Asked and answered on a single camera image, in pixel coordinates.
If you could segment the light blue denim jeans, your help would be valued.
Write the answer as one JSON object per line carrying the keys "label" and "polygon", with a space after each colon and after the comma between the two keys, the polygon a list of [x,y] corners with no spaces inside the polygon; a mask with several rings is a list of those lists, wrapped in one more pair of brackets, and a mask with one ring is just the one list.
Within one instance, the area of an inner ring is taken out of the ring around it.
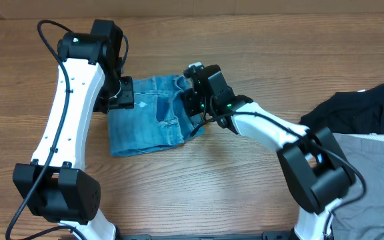
{"label": "light blue denim jeans", "polygon": [[192,139],[201,118],[185,112],[181,94],[190,87],[181,75],[133,80],[134,107],[107,114],[110,154],[129,157],[152,153]]}

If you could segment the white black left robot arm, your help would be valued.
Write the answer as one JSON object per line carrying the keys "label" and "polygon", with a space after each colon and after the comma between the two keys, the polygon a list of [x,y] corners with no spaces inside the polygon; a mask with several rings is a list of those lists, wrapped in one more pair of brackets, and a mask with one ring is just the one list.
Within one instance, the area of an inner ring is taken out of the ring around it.
{"label": "white black left robot arm", "polygon": [[132,80],[121,75],[127,46],[122,30],[66,32],[50,52],[58,84],[44,134],[28,164],[18,163],[13,182],[28,209],[77,239],[118,239],[118,227],[100,209],[101,186],[85,172],[85,145],[94,112],[130,108],[123,101]]}

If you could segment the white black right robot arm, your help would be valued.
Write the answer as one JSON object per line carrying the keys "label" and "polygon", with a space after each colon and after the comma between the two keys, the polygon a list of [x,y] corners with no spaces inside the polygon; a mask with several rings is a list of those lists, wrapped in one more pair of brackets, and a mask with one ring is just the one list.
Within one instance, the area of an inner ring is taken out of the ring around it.
{"label": "white black right robot arm", "polygon": [[244,95],[218,96],[188,89],[181,96],[186,113],[252,138],[276,152],[299,218],[288,239],[333,239],[336,208],[355,183],[355,172],[328,128],[311,130],[282,120]]}

